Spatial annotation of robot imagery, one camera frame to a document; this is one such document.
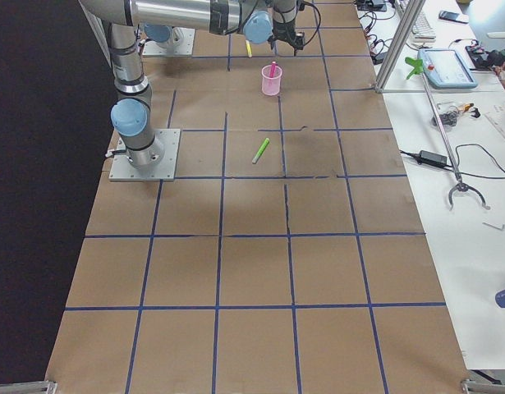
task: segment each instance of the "dark background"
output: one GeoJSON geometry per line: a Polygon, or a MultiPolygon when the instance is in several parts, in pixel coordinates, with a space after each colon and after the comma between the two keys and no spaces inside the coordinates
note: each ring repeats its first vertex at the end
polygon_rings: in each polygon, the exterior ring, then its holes
{"type": "Polygon", "coordinates": [[[0,384],[44,380],[116,101],[77,0],[0,0],[0,384]]]}

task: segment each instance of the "black phone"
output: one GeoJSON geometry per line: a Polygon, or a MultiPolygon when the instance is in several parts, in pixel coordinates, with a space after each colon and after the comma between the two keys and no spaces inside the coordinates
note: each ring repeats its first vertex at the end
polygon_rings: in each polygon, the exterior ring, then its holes
{"type": "Polygon", "coordinates": [[[444,19],[445,21],[458,22],[458,23],[469,23],[469,16],[464,14],[459,14],[457,12],[441,11],[438,14],[438,18],[444,19]]]}

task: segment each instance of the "pink cup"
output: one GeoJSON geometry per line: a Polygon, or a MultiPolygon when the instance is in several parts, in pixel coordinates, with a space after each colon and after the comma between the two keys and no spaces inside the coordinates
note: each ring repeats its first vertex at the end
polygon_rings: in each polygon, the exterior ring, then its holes
{"type": "Polygon", "coordinates": [[[263,77],[261,81],[261,91],[267,96],[275,96],[278,94],[282,83],[282,68],[276,65],[274,76],[270,78],[269,75],[271,66],[272,65],[269,64],[261,69],[261,76],[263,77]]]}

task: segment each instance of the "white keyboard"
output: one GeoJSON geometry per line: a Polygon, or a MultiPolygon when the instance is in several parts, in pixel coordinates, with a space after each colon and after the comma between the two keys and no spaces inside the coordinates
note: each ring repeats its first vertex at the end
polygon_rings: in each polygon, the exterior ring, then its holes
{"type": "MultiPolygon", "coordinates": [[[[409,0],[397,0],[395,7],[397,11],[403,15],[406,11],[409,0]]],[[[427,17],[423,11],[420,12],[411,32],[411,40],[416,43],[433,43],[436,41],[436,33],[429,24],[427,17]]]]}

